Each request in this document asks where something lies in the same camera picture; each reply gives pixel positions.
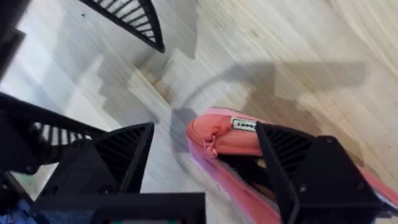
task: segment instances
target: white label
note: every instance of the white label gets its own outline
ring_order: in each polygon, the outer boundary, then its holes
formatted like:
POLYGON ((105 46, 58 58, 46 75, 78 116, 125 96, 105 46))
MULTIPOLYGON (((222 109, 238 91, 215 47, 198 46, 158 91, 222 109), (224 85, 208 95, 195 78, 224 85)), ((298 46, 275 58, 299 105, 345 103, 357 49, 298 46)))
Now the white label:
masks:
POLYGON ((231 123, 232 129, 256 132, 257 121, 232 117, 231 123))

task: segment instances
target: black plastic bracket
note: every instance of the black plastic bracket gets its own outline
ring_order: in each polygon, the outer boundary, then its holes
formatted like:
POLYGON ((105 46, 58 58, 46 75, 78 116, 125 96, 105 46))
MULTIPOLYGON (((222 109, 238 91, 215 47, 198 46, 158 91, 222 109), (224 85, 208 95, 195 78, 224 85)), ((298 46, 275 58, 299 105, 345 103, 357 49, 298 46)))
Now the black plastic bracket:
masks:
POLYGON ((259 143, 283 223, 374 221, 383 203, 331 136, 257 123, 259 143))

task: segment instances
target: zipper pull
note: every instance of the zipper pull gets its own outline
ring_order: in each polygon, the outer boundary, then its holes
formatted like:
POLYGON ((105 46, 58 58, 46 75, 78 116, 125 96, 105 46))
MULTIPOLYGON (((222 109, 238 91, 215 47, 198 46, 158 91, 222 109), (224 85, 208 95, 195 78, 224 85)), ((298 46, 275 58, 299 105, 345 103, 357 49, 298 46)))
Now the zipper pull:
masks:
POLYGON ((203 141, 205 154, 210 158, 216 158, 218 155, 217 150, 214 148, 215 142, 216 142, 216 136, 214 134, 211 135, 211 139, 206 139, 203 141))

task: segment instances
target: pink fabric bag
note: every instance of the pink fabric bag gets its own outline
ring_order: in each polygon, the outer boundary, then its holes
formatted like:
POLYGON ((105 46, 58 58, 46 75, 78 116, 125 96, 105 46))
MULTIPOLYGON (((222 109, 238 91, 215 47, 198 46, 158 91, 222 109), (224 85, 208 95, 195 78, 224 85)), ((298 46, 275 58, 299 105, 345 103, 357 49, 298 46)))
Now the pink fabric bag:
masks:
MULTIPOLYGON (((231 118, 261 121, 237 111, 209 108, 205 114, 188 124, 187 141, 190 152, 255 223, 280 223, 279 214, 259 193, 218 159, 219 155, 232 154, 262 156, 257 134, 253 131, 232 129, 231 118)), ((359 170, 375 190, 398 205, 398 194, 363 168, 359 167, 359 170)))

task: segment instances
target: wooden floor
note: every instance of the wooden floor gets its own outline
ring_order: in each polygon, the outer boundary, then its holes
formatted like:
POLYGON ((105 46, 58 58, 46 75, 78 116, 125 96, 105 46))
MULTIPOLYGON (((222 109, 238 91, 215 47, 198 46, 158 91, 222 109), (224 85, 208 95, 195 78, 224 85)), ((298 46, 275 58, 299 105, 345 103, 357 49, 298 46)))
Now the wooden floor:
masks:
MULTIPOLYGON (((187 151, 209 106, 334 135, 398 190, 398 1, 153 2, 165 54, 77 0, 33 0, 1 90, 107 130, 153 121, 142 190, 205 191, 208 223, 250 223, 187 151)), ((35 197, 49 171, 20 179, 35 197)))

